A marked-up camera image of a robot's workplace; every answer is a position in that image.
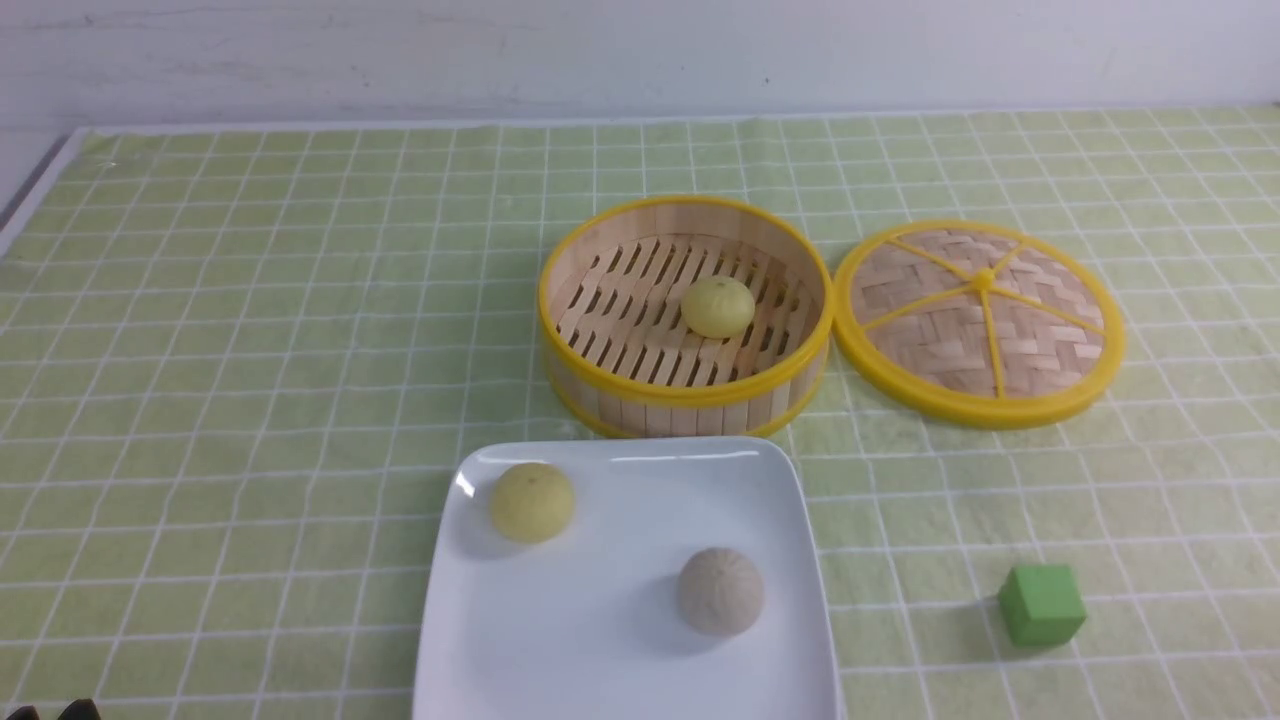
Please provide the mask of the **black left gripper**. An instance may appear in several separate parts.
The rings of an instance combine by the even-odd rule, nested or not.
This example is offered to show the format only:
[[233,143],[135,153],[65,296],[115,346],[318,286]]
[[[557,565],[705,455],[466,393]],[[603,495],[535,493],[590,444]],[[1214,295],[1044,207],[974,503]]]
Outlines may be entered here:
[[[26,705],[6,716],[6,720],[41,720],[40,711],[33,705]],[[93,700],[76,700],[64,707],[56,720],[101,720],[102,716]]]

